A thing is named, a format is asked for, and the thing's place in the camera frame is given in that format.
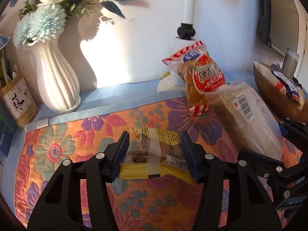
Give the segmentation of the clear brown bread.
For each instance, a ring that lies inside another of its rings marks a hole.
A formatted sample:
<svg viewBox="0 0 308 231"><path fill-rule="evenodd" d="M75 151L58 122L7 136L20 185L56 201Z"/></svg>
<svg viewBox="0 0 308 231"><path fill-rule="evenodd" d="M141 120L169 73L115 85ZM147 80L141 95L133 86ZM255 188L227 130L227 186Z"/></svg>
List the clear brown bread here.
<svg viewBox="0 0 308 231"><path fill-rule="evenodd" d="M205 96L238 150L249 150L280 160L283 137L279 125L250 85L234 81Z"/></svg>

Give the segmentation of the blue red white snack bag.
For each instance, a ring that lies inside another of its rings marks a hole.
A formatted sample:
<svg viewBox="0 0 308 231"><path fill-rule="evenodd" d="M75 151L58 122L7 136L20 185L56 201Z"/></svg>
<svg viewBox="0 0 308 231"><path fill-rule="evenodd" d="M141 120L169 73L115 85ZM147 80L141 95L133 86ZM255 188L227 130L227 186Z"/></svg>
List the blue red white snack bag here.
<svg viewBox="0 0 308 231"><path fill-rule="evenodd" d="M302 110L306 98L301 87L280 71L273 70L271 73L278 79L278 83L275 85L276 90L295 101L299 109Z"/></svg>

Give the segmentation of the yellow edged clear snack packet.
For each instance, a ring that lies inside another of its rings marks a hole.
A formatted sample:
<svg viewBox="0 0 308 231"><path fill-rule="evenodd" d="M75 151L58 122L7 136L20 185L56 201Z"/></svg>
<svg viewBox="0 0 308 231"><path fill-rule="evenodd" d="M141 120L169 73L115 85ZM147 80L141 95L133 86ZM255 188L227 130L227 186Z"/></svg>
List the yellow edged clear snack packet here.
<svg viewBox="0 0 308 231"><path fill-rule="evenodd" d="M120 163L120 179L150 179L175 176L195 186L176 132L162 128L130 129L134 140Z"/></svg>

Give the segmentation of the red white bread packet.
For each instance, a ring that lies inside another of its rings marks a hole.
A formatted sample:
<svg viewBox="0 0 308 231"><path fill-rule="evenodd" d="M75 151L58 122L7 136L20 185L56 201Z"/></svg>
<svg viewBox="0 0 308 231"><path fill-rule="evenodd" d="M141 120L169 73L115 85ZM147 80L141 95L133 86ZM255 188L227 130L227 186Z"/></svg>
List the red white bread packet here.
<svg viewBox="0 0 308 231"><path fill-rule="evenodd" d="M202 41L183 47L162 62L185 82L189 116L199 116L208 111L210 105L206 93L226 84L223 72Z"/></svg>

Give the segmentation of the brown glass snack bowl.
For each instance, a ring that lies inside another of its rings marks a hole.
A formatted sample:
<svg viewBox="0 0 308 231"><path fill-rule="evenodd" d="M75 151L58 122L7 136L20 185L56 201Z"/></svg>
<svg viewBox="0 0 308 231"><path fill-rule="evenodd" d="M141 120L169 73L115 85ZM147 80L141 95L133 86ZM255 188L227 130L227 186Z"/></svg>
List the brown glass snack bowl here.
<svg viewBox="0 0 308 231"><path fill-rule="evenodd" d="M254 61L253 74L261 96L277 116L307 122L307 101L300 107L296 100L287 96L284 84L272 73L270 66Z"/></svg>

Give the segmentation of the floral orange table mat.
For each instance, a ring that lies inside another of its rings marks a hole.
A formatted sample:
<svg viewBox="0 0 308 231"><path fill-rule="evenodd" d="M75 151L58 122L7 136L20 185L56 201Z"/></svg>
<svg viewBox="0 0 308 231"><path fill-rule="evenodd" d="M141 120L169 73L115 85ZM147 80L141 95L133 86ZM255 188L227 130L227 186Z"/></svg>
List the floral orange table mat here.
<svg viewBox="0 0 308 231"><path fill-rule="evenodd" d="M31 230L298 230L307 135L238 93L200 117L156 94L30 124L14 207Z"/></svg>

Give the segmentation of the blue green book stack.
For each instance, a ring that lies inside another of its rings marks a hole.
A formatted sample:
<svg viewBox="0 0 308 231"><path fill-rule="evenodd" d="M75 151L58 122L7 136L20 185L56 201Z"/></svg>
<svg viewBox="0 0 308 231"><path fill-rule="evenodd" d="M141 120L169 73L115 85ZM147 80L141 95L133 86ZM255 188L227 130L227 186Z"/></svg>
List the blue green book stack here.
<svg viewBox="0 0 308 231"><path fill-rule="evenodd" d="M0 102L0 119L0 151L1 155L7 157L17 125L2 101Z"/></svg>

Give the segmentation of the small calligraphy pen holder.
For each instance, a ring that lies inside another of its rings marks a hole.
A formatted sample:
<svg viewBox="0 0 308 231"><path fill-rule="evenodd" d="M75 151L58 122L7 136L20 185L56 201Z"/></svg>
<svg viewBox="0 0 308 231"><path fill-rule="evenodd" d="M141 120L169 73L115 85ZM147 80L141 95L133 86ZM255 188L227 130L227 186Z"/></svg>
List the small calligraphy pen holder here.
<svg viewBox="0 0 308 231"><path fill-rule="evenodd" d="M37 103L22 73L1 88L1 100L20 128L25 128L38 113Z"/></svg>

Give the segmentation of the gold white thermos bottle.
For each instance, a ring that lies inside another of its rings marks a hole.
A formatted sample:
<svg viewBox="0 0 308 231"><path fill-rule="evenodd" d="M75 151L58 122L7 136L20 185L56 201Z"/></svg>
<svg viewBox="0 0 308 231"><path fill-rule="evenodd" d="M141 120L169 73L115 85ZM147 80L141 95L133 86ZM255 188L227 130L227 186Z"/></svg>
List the gold white thermos bottle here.
<svg viewBox="0 0 308 231"><path fill-rule="evenodd" d="M288 78L293 79L298 61L299 55L290 48L287 48L281 69L282 73Z"/></svg>

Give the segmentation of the white ribbed vase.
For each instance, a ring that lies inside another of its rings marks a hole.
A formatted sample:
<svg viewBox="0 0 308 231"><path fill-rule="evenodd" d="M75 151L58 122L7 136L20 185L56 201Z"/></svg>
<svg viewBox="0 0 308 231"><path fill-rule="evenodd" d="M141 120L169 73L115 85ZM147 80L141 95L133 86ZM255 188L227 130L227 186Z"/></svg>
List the white ribbed vase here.
<svg viewBox="0 0 308 231"><path fill-rule="evenodd" d="M80 85L76 73L59 49L59 37L32 42L24 48L34 55L39 95L57 115L73 112L80 105Z"/></svg>

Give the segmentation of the white lamp with black joint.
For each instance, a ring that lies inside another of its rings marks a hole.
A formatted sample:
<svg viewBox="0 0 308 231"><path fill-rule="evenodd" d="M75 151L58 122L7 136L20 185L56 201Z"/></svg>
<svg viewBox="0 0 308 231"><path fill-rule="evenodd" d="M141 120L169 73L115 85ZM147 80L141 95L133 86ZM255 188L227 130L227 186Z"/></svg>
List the white lamp with black joint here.
<svg viewBox="0 0 308 231"><path fill-rule="evenodd" d="M195 15L195 0L183 0L182 6L182 19L181 25L177 30L177 37L173 42L173 50L180 50L183 47L193 44L195 35L194 29L194 15ZM185 90L184 81L173 70L170 71L170 75L163 78L157 86L157 91L169 91L169 90Z"/></svg>

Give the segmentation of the blue white flower bouquet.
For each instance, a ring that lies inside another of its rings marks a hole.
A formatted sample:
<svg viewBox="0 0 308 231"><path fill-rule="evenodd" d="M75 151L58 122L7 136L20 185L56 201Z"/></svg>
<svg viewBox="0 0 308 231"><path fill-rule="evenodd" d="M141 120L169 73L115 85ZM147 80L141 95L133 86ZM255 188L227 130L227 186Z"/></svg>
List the blue white flower bouquet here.
<svg viewBox="0 0 308 231"><path fill-rule="evenodd" d="M101 5L113 14L124 18L118 3L137 0L25 0L19 9L13 33L15 48L29 44L45 43L55 39L64 30L70 17L92 16L90 6Z"/></svg>

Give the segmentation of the black wall television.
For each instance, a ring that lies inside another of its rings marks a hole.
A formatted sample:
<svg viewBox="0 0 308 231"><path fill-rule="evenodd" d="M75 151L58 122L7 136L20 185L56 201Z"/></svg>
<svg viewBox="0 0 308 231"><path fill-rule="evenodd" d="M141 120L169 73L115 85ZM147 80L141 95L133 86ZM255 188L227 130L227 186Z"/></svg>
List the black wall television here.
<svg viewBox="0 0 308 231"><path fill-rule="evenodd" d="M294 0L259 0L262 44L284 55L298 51L299 13Z"/></svg>

